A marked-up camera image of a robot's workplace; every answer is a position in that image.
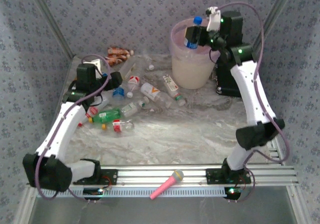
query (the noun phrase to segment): patterned wallpaper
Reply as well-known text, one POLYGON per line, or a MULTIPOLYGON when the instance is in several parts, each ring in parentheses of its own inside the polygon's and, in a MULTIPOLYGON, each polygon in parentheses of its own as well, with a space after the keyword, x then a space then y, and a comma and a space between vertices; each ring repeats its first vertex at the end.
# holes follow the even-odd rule
POLYGON ((0 0, 0 223, 26 183, 22 159, 43 141, 69 61, 32 0, 0 0))
POLYGON ((286 122, 307 205, 320 223, 320 0, 289 0, 266 41, 261 79, 286 122))
MULTIPOLYGON (((76 54, 106 52, 122 46, 141 53, 167 53, 173 25, 197 15, 210 6, 232 1, 253 4, 265 18, 275 0, 46 0, 52 14, 76 54)), ((251 10, 245 17, 244 39, 252 42, 258 22, 251 10)))

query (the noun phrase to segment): microphone head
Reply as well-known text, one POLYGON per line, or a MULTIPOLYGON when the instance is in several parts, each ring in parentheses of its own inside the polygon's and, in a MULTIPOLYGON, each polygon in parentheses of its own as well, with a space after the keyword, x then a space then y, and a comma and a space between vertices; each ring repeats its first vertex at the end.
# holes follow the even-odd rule
POLYGON ((182 170, 175 170, 172 174, 176 182, 181 182, 183 177, 185 176, 182 170))

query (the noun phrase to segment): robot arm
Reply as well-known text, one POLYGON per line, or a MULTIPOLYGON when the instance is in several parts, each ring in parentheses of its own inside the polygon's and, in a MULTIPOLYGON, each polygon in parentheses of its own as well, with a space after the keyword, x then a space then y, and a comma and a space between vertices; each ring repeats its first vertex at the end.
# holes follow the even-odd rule
MULTIPOLYGON (((27 174, 27 178, 32 187, 35 187, 35 170, 41 154, 45 151, 45 155, 40 163, 39 183, 40 187, 55 191, 66 191, 72 182, 88 178, 89 180, 97 180, 100 178, 100 163, 96 160, 82 159, 76 163, 69 165, 64 164, 66 148, 74 134, 79 122, 83 119, 90 104, 94 101, 89 98, 80 105, 74 106, 64 117, 68 110, 77 100, 98 90, 107 77, 96 78, 95 64, 80 64, 77 68, 77 79, 75 89, 69 89, 61 104, 59 115, 51 128, 48 136, 36 150, 35 154, 26 154, 23 158, 23 166, 27 174), (48 148, 49 140, 53 138, 53 142, 48 148)), ((111 90, 118 87, 122 83, 121 74, 113 72, 110 74, 111 79, 105 86, 104 90, 111 90)))
MULTIPOLYGON (((238 144, 231 155, 224 160, 221 168, 224 178, 229 179, 234 174, 243 173, 244 163, 252 151, 266 145, 278 132, 266 117, 257 99, 253 84, 257 62, 251 45, 242 42, 243 19, 240 13, 227 11, 221 14, 217 7, 210 7, 206 10, 206 15, 209 17, 208 26, 189 27, 185 37, 192 44, 207 45, 212 50, 220 52, 218 61, 227 66, 234 78, 247 116, 248 126, 236 131, 238 144)), ((283 129, 285 123, 282 119, 276 119, 276 115, 266 98, 259 75, 256 82, 267 112, 280 129, 283 129)))

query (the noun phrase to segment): pink toy microphone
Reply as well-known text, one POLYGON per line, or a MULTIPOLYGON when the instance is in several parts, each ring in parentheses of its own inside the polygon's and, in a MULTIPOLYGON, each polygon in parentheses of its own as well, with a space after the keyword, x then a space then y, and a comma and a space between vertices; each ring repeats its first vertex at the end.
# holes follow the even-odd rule
POLYGON ((157 190, 155 190, 150 195, 151 200, 155 199, 158 195, 160 195, 162 192, 167 190, 172 185, 181 182, 183 177, 184 177, 184 173, 182 172, 182 170, 175 170, 172 176, 170 176, 169 179, 165 181, 165 183, 159 186, 157 190))

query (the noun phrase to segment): plastic bucket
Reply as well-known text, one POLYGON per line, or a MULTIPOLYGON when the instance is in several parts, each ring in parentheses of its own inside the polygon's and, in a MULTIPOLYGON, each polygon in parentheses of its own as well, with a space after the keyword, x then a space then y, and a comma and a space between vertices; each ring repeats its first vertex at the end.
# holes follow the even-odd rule
MULTIPOLYGON (((193 19, 183 20, 173 27, 170 35, 173 78, 178 85, 191 90, 204 86, 215 66, 209 58, 209 46, 191 50, 184 45, 186 28, 192 25, 193 19)), ((207 26, 208 21, 203 20, 202 25, 207 26)), ((219 55, 218 51, 211 52, 212 60, 216 61, 219 55)))

